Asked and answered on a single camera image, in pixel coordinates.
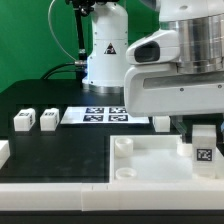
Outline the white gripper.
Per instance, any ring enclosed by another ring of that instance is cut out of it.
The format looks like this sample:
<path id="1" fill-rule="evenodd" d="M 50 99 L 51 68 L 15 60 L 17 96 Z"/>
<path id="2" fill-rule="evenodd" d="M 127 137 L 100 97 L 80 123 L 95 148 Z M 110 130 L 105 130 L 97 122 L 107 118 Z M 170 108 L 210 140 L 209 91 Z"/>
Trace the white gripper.
<path id="1" fill-rule="evenodd" d="M 132 66 L 124 79 L 124 102 L 133 117 L 174 116 L 186 141 L 182 116 L 224 112 L 224 71 L 177 74 L 173 64 Z"/>

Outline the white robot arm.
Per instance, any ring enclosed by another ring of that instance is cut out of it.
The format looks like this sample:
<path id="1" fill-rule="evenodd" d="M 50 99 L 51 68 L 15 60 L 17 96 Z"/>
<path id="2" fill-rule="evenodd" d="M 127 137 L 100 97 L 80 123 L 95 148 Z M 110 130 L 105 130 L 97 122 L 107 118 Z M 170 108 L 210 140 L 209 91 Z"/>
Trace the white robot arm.
<path id="1" fill-rule="evenodd" d="M 159 29 L 127 43 L 128 15 L 93 4 L 93 50 L 83 86 L 124 92 L 134 117 L 224 113 L 224 0 L 140 0 Z"/>

